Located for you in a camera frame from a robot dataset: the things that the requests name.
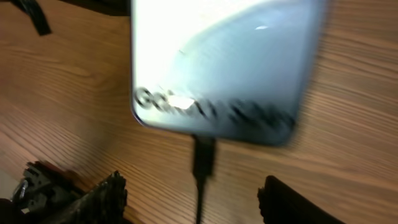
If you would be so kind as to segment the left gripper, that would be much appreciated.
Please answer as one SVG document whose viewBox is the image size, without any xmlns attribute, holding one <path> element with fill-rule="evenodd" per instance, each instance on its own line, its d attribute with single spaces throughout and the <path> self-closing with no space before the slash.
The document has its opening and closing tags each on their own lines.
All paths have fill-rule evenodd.
<svg viewBox="0 0 398 224">
<path fill-rule="evenodd" d="M 78 7 L 109 16 L 130 16 L 131 0 L 61 0 Z M 40 36 L 49 35 L 52 30 L 37 0 L 9 0 L 24 14 L 29 16 Z"/>
</svg>

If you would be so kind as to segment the Samsung Galaxy smartphone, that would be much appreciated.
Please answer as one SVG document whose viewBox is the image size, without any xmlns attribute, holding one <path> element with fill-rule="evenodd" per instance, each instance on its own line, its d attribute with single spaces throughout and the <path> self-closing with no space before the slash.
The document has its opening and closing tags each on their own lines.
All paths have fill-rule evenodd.
<svg viewBox="0 0 398 224">
<path fill-rule="evenodd" d="M 292 137 L 327 0 L 134 0 L 131 109 L 152 128 L 265 146 Z"/>
</svg>

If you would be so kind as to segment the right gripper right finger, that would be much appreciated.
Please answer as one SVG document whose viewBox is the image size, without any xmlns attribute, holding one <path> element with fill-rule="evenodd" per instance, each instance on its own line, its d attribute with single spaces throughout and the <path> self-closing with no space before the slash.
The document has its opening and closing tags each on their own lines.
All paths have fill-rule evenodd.
<svg viewBox="0 0 398 224">
<path fill-rule="evenodd" d="M 265 224 L 343 224 L 273 175 L 257 197 Z"/>
</svg>

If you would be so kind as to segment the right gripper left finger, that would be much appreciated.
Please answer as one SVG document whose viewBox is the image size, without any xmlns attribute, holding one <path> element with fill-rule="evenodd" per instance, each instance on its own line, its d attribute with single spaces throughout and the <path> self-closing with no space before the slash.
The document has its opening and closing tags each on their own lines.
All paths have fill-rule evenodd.
<svg viewBox="0 0 398 224">
<path fill-rule="evenodd" d="M 115 171 L 80 199 L 42 221 L 43 224 L 123 224 L 126 179 Z"/>
</svg>

